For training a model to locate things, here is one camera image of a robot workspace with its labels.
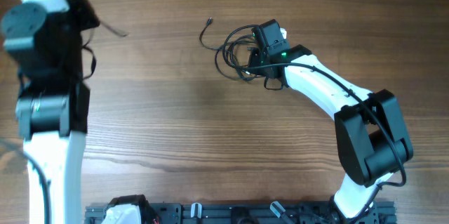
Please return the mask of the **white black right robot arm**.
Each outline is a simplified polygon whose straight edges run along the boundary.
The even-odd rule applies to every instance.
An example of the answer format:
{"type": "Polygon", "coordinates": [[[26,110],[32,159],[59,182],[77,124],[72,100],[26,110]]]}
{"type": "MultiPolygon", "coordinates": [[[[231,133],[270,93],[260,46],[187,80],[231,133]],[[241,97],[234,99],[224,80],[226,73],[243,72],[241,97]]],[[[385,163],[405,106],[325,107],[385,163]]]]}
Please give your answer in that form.
{"type": "Polygon", "coordinates": [[[384,186],[402,187],[404,164],[413,157],[408,131],[393,93],[373,93],[324,66],[302,45],[290,46],[276,20],[251,27],[257,48],[248,72],[277,79],[307,96],[334,121],[337,153],[345,176],[332,203],[343,223],[355,223],[374,207],[384,186]]]}

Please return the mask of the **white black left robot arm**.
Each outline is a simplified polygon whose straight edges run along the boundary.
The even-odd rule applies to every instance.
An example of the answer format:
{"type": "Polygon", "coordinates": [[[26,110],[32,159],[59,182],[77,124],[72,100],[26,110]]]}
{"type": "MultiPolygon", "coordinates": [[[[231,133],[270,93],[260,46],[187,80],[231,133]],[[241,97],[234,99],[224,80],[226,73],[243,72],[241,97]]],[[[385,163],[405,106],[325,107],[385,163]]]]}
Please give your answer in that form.
{"type": "Polygon", "coordinates": [[[80,223],[90,89],[82,32],[100,21],[88,0],[20,0],[1,20],[18,64],[15,115],[29,176],[31,223],[80,223]]]}

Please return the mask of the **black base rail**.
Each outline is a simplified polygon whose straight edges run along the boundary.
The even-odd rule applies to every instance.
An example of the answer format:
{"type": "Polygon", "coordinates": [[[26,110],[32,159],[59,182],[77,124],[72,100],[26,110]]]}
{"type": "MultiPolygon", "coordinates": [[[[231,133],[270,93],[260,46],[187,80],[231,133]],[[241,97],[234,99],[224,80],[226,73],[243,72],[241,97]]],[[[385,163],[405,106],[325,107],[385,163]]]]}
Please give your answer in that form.
{"type": "MultiPolygon", "coordinates": [[[[232,224],[244,217],[256,223],[285,223],[277,217],[267,204],[203,204],[201,215],[192,214],[192,205],[179,203],[151,203],[160,223],[167,224],[232,224]]],[[[282,204],[286,216],[299,224],[336,223],[342,219],[330,210],[328,202],[300,202],[299,204],[282,204]]],[[[397,224],[396,208],[393,202],[378,202],[372,206],[370,213],[362,217],[363,224],[397,224]]]]}

